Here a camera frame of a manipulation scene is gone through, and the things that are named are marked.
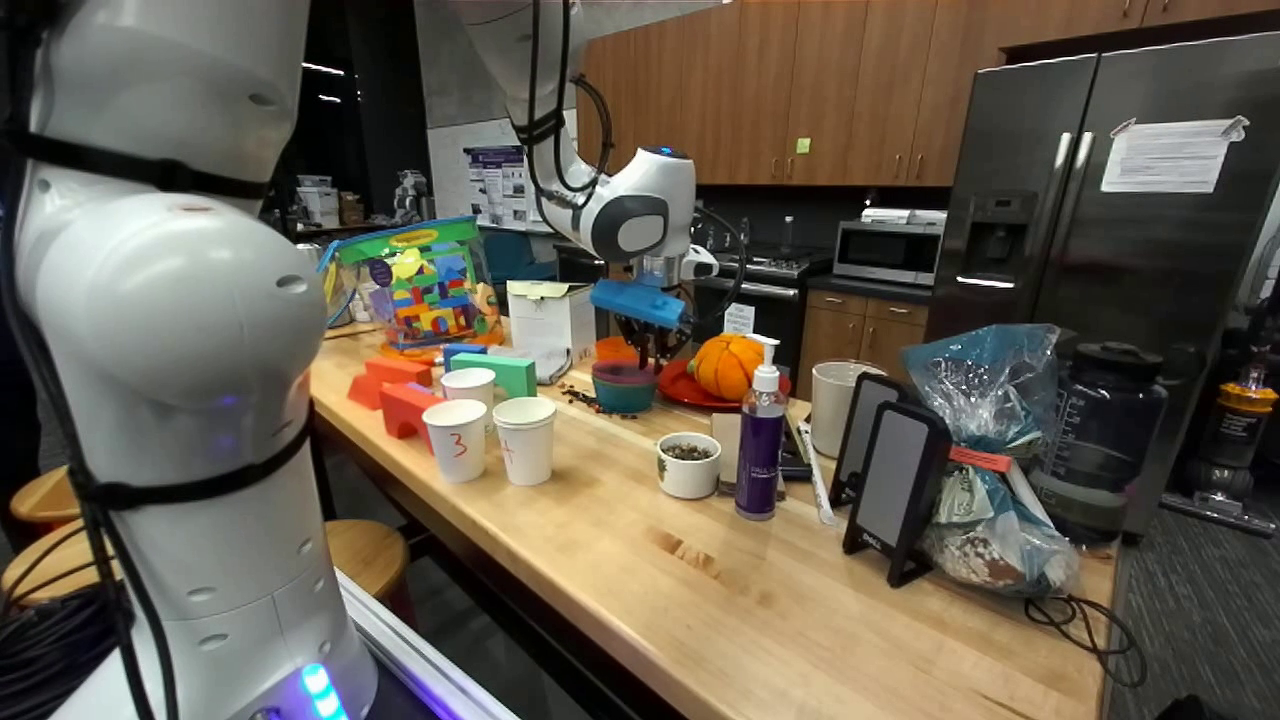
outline cup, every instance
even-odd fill
[[[445,399],[424,414],[445,480],[462,485],[483,473],[483,415],[478,399]]]
[[[874,371],[870,364],[857,364],[857,361],[825,361],[813,364],[813,448],[819,458],[838,458],[843,446],[843,425],[848,425],[848,404],[850,404],[850,390],[859,371]]]
[[[721,446],[704,431],[667,431],[656,441],[656,477],[667,495],[701,501],[714,494]]]
[[[555,404],[544,396],[515,396],[490,404],[490,430],[505,448],[513,485],[544,485],[555,458]]]
[[[483,410],[490,404],[490,385],[490,370],[455,370],[441,376],[448,399],[478,399]]]

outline box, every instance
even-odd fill
[[[534,382],[587,364],[597,306],[587,285],[508,279],[513,352],[533,358]]]

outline bowl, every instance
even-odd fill
[[[597,390],[601,414],[634,415],[653,410],[656,376],[627,364],[597,364],[590,390]]]
[[[656,480],[667,495],[701,501],[714,494],[721,441],[709,431],[667,431],[656,441]]]

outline floor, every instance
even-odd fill
[[[398,512],[339,448],[324,453],[339,517],[398,524]],[[587,717],[471,596],[434,566],[411,566],[415,629],[515,717]],[[1131,624],[1146,681],[1110,690],[1114,720],[1151,720],[1183,696],[1199,717],[1262,720],[1280,708],[1280,542],[1158,512],[1151,531],[1124,550],[1121,617]]]

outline butcher block countertop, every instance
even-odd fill
[[[709,430],[701,414],[616,420],[549,390],[549,485],[508,485],[496,441],[478,480],[445,485],[424,446],[349,399],[369,352],[372,337],[324,339],[316,414],[684,717],[1102,717],[1088,652],[941,573],[887,590],[874,553],[838,553],[843,521],[819,524],[809,487],[770,521],[727,495],[667,501],[653,441]],[[1110,553],[1082,556],[1081,596],[1110,604],[1110,581]]]

